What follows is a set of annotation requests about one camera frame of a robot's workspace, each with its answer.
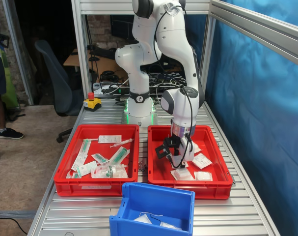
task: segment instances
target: brick wall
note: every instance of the brick wall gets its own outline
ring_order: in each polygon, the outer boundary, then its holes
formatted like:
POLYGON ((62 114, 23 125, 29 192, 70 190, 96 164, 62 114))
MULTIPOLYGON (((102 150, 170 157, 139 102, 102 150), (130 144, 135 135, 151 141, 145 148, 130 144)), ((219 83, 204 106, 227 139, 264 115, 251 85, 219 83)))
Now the brick wall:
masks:
POLYGON ((89 27, 93 44, 103 49, 118 48, 127 45, 128 42, 111 35, 109 15, 89 15, 89 27))
MULTIPOLYGON (((5 15, 5 11, 3 8, 2 0, 0 0, 0 32, 5 35, 10 36, 8 23, 5 15)), ((12 41, 9 41, 9 48, 5 49, 9 68, 11 72, 12 82, 16 88, 16 95, 18 98, 19 103, 27 104, 27 95, 25 91, 25 87, 23 85, 23 81, 21 78, 20 70, 18 67, 18 62, 16 58, 15 51, 13 49, 12 41)))

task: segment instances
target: red button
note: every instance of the red button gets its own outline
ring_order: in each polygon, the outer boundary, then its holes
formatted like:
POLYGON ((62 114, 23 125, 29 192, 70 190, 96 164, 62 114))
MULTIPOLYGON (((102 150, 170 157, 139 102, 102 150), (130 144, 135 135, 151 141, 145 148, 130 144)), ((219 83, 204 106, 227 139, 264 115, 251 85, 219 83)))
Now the red button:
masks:
POLYGON ((89 99, 90 101, 93 101, 93 100, 94 100, 94 93, 89 92, 89 93, 88 93, 88 99, 89 99))

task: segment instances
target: slatted aluminum surface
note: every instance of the slatted aluminum surface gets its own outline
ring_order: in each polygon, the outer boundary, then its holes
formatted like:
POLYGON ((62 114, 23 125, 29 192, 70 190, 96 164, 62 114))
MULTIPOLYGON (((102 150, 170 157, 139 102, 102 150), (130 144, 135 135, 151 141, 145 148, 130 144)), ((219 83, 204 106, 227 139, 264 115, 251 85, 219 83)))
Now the slatted aluminum surface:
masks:
MULTIPOLYGON (((124 107, 116 105, 114 100, 102 100, 102 108, 97 112, 81 112, 75 128, 79 124, 121 123, 123 110, 124 107)), ((157 114, 160 125, 170 124, 171 116, 159 105, 157 114)), ((193 235, 279 235, 238 158, 228 142, 225 142, 225 136, 206 103, 199 109, 197 124, 211 127, 235 184, 228 200, 195 201, 193 235)), ((139 161, 146 162, 147 150, 147 129, 140 128, 139 161)), ((146 182, 147 174, 139 173, 138 181, 146 182)), ((44 205, 39 208, 38 218, 35 218, 29 236, 110 235, 108 218, 117 214, 121 198, 60 197, 52 181, 51 184, 52 187, 48 187, 46 199, 44 196, 42 200, 44 205)))

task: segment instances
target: concrete floor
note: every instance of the concrete floor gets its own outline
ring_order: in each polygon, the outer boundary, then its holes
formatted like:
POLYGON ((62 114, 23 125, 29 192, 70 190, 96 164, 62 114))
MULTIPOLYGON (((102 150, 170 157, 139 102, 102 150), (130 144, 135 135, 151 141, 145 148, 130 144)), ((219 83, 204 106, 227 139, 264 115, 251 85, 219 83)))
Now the concrete floor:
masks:
MULTIPOLYGON (((26 114, 7 127, 24 133, 21 140, 0 139, 0 211, 37 210, 66 139, 58 133, 72 128, 77 117, 59 117, 53 105, 26 107, 26 114)), ((18 220, 28 231, 32 220, 18 220)), ((24 235, 17 224, 0 220, 0 236, 24 235)))

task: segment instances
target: wooden desk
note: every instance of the wooden desk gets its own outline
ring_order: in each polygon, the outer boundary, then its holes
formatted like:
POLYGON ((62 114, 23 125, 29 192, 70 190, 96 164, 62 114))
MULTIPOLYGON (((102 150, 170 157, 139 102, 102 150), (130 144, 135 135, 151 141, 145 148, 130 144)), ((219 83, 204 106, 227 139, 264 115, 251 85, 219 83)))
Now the wooden desk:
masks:
MULTIPOLYGON (((87 50, 88 58, 91 57, 90 50, 87 50)), ((121 68, 119 65, 117 65, 115 60, 103 58, 103 57, 97 57, 100 60, 98 60, 96 63, 98 65, 99 73, 100 75, 103 73, 103 71, 111 70, 116 71, 115 74, 118 75, 119 78, 122 79, 122 81, 125 81, 128 78, 128 74, 125 72, 123 68, 121 68)), ((80 67, 79 63, 79 56, 78 55, 70 55, 67 60, 64 62, 64 66, 75 66, 80 67)), ((92 62, 89 61, 89 68, 92 69, 92 62)), ((95 63, 93 64, 93 71, 97 72, 95 63)))

